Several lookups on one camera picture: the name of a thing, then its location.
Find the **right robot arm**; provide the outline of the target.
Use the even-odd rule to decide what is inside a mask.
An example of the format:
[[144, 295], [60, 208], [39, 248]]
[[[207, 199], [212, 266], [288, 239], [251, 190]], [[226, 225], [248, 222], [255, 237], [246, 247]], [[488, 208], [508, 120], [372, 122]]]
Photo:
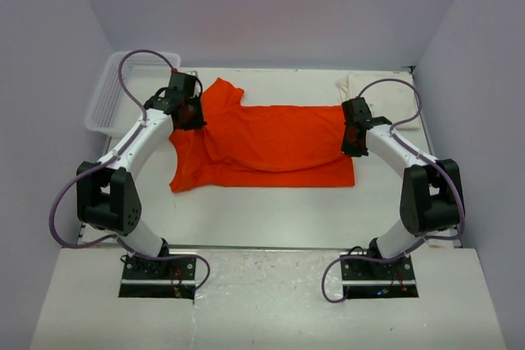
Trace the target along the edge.
[[367, 252], [367, 272], [383, 279], [395, 260], [408, 256], [428, 239], [454, 240], [465, 227], [459, 165], [418, 149], [384, 116], [374, 117], [364, 98], [342, 103], [345, 132], [341, 151], [349, 157], [379, 156], [402, 179], [399, 219], [374, 238]]

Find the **orange t-shirt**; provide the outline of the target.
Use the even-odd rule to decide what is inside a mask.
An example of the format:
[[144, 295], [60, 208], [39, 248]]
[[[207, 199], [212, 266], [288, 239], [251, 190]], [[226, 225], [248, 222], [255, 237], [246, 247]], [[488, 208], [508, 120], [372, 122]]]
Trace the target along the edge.
[[200, 130], [171, 134], [176, 150], [173, 193], [221, 187], [339, 188], [355, 185], [354, 164], [341, 151], [338, 106], [251, 106], [223, 79], [204, 91]]

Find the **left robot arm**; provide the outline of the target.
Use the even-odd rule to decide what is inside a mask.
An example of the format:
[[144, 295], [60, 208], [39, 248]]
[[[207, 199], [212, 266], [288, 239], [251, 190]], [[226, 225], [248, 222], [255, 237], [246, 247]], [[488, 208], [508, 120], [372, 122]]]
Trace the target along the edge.
[[197, 75], [176, 70], [168, 85], [144, 104], [140, 118], [120, 142], [98, 162], [77, 169], [77, 216], [86, 225], [116, 237], [123, 248], [143, 258], [141, 268], [154, 279], [171, 267], [165, 240], [141, 219], [142, 204], [135, 186], [146, 161], [175, 130], [206, 125]]

